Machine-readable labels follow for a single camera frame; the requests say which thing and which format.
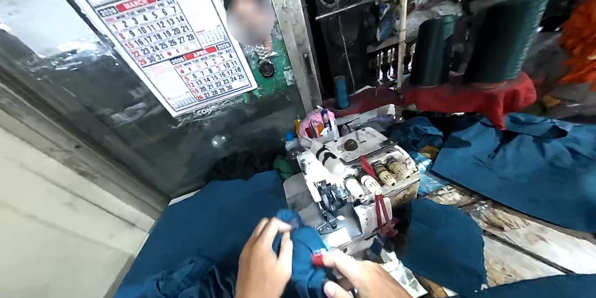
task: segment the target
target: speaker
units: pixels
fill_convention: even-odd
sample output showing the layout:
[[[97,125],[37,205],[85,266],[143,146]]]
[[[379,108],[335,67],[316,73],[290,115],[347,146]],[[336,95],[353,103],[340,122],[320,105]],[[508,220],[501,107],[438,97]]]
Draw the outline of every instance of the speaker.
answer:
[[[339,75],[346,77],[349,93],[368,85],[370,80],[367,74],[366,47],[370,40],[370,27],[367,25],[370,22],[373,24],[375,22],[374,15],[369,12],[371,6],[355,7],[313,22],[314,16],[329,13],[362,0],[310,1],[316,4],[316,6],[311,6],[311,8],[315,8],[316,15],[313,15],[310,10],[309,16],[311,17],[313,44],[317,53],[321,84],[324,88],[323,96],[332,97],[334,95],[333,78]],[[350,72],[354,76],[355,87],[352,84]]]

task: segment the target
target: poster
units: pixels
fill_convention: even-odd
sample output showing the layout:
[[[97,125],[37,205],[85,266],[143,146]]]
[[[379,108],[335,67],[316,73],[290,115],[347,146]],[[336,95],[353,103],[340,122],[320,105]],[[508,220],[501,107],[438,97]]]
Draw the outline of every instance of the poster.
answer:
[[[86,1],[173,116],[257,87],[220,0]]]

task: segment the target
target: person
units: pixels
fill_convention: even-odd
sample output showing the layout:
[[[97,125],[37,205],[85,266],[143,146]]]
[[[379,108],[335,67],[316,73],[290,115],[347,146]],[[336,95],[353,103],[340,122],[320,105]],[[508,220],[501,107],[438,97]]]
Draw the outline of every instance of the person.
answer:
[[[291,226],[277,218],[262,219],[246,242],[238,263],[236,298],[280,298],[292,272]],[[282,233],[279,256],[271,246]],[[380,264],[358,261],[340,250],[323,255],[325,266],[341,273],[361,298],[411,298],[408,292]],[[324,285],[328,298],[348,298],[338,283]]]

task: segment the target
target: blue fabric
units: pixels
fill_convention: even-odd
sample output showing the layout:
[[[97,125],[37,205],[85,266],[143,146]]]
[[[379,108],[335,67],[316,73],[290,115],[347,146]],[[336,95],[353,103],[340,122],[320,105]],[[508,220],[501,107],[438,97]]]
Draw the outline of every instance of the blue fabric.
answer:
[[[258,173],[249,180],[210,182],[163,212],[117,296],[138,297],[149,294],[144,290],[158,282],[170,283],[168,287],[178,282],[179,292],[169,290],[168,297],[182,298],[181,289],[192,287],[191,283],[176,280],[185,278],[184,273],[191,273],[190,278],[208,286],[224,281],[222,278],[234,278],[240,252],[259,220],[285,207],[286,196],[276,171]],[[224,288],[213,290],[223,292]]]
[[[426,145],[443,145],[443,132],[433,126],[427,117],[413,117],[396,124],[390,137],[410,155]]]
[[[464,119],[432,171],[513,209],[596,233],[596,126],[511,113]]]
[[[596,275],[559,275],[482,290],[474,298],[594,298]]]
[[[480,290],[486,269],[478,224],[455,206],[425,198],[410,204],[404,265],[461,296]]]
[[[291,282],[298,295],[301,298],[325,298],[326,295],[323,292],[323,286],[327,280],[325,269],[312,265],[312,254],[320,249],[327,249],[323,239],[316,229],[305,226],[295,211],[280,210],[275,216],[294,227],[290,233],[294,245]],[[281,235],[278,235],[273,241],[273,250],[278,254],[280,245]]]
[[[121,287],[115,298],[233,298],[235,273],[222,273],[206,264],[205,260],[190,258],[179,269],[161,272],[142,284]]]

